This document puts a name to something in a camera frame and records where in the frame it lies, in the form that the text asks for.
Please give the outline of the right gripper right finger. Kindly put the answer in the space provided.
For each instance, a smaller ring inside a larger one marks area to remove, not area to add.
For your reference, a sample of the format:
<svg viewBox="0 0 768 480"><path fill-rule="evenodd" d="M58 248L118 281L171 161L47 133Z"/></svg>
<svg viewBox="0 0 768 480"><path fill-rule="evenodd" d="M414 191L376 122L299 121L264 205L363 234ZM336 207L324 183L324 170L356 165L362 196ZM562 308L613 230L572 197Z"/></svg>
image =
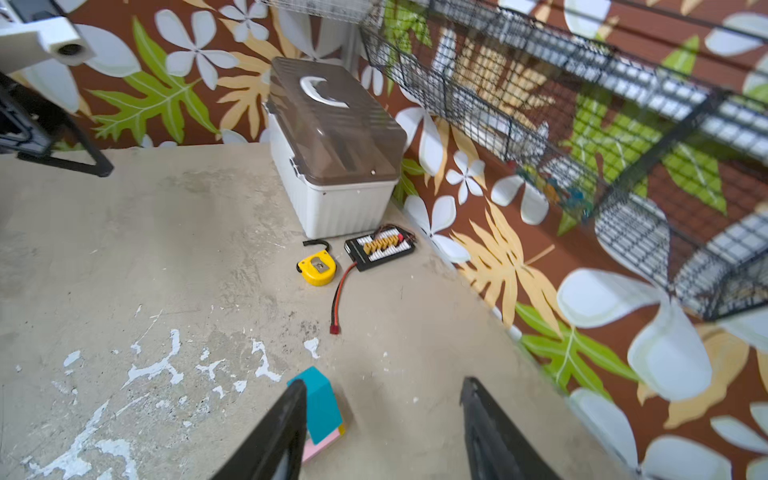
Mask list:
<svg viewBox="0 0 768 480"><path fill-rule="evenodd" d="M476 377L465 377L465 446L473 480L559 479Z"/></svg>

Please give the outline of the pink block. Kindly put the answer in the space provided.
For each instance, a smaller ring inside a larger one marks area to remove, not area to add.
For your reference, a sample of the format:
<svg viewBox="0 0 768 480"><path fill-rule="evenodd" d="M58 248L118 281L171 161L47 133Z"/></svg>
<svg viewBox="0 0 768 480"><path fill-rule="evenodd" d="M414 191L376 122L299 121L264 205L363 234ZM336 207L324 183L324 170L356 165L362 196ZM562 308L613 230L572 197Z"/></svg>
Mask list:
<svg viewBox="0 0 768 480"><path fill-rule="evenodd" d="M307 435L303 448L302 463L307 463L342 437L343 436L339 435L338 428L336 428L332 433L330 433L318 443L314 443L311 436Z"/></svg>

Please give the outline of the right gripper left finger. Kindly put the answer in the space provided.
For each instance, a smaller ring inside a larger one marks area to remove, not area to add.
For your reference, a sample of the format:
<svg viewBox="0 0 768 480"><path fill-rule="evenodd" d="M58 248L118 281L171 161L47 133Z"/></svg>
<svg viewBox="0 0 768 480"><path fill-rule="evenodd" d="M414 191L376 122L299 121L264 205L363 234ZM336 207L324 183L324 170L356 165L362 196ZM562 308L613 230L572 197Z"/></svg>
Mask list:
<svg viewBox="0 0 768 480"><path fill-rule="evenodd" d="M296 380L212 479L296 480L306 433L307 388Z"/></svg>

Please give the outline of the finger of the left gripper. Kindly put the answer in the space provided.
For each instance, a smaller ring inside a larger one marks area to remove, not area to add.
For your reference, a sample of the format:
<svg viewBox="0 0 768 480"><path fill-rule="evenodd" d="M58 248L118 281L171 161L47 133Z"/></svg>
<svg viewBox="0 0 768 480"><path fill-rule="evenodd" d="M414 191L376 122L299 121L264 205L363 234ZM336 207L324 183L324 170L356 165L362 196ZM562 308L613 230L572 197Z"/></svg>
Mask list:
<svg viewBox="0 0 768 480"><path fill-rule="evenodd" d="M92 163L53 155L55 144L66 133L77 139ZM97 177L108 177L114 170L110 160L65 110L5 74L1 74L1 153Z"/></svg>

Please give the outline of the teal wedge block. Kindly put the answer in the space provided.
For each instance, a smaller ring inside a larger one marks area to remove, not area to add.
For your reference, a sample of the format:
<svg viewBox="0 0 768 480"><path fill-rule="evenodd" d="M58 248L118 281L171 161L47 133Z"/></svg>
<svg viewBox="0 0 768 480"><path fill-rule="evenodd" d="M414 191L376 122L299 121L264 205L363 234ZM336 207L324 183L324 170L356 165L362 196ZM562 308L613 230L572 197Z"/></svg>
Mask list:
<svg viewBox="0 0 768 480"><path fill-rule="evenodd" d="M300 380L307 390L307 428L315 445L320 444L343 425L330 380L317 368L310 367L288 382Z"/></svg>

